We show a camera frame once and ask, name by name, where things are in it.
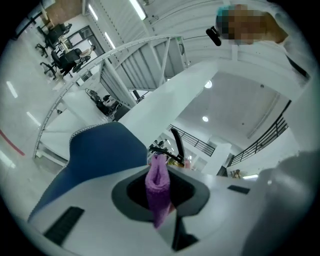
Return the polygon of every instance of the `blue chair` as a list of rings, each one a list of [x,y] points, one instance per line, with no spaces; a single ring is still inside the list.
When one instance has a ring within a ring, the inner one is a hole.
[[[43,193],[28,220],[82,182],[147,164],[147,148],[119,122],[75,132],[69,150],[68,164]]]

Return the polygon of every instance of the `floor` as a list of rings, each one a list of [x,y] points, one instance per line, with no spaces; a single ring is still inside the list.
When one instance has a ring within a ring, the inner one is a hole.
[[[0,59],[0,191],[12,213],[27,219],[61,167],[33,159],[40,123],[64,85],[44,74],[35,27],[9,41]]]

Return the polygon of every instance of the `person's neck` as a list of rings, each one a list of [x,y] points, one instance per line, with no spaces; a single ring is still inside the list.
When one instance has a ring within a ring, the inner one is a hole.
[[[282,43],[289,35],[277,24],[270,13],[265,14],[266,30],[263,39],[276,44]]]

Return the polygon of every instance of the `purple towel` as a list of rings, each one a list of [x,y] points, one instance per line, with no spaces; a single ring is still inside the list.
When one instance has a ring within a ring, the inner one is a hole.
[[[169,213],[170,177],[164,154],[153,156],[151,168],[145,177],[146,198],[149,209],[153,212],[153,225],[157,229]]]

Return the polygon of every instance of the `round ceiling light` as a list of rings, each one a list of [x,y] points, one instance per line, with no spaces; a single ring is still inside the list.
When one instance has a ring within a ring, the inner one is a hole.
[[[205,88],[211,88],[212,87],[212,82],[211,82],[211,80],[209,80],[206,84],[205,84],[205,86],[204,86]]]

